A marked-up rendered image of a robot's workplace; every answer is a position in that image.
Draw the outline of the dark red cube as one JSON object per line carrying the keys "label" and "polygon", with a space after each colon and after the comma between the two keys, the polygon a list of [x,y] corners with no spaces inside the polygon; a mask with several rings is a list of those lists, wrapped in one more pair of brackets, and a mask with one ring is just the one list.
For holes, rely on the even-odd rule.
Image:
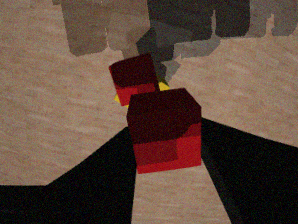
{"label": "dark red cube", "polygon": [[121,107],[129,104],[130,95],[160,91],[152,55],[142,53],[109,65]]}
{"label": "dark red cube", "polygon": [[201,105],[185,88],[130,95],[126,121],[137,173],[201,165]]}

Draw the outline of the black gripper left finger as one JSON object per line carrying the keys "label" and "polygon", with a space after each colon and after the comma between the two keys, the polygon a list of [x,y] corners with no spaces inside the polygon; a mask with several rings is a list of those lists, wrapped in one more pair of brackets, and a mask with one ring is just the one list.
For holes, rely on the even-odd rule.
{"label": "black gripper left finger", "polygon": [[136,157],[129,128],[48,185],[0,185],[0,224],[130,224]]}

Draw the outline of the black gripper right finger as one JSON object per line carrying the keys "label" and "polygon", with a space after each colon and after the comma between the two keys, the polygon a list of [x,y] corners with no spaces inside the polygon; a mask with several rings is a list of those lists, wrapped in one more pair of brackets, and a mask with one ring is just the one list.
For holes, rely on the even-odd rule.
{"label": "black gripper right finger", "polygon": [[298,224],[298,147],[201,119],[200,157],[230,224]]}

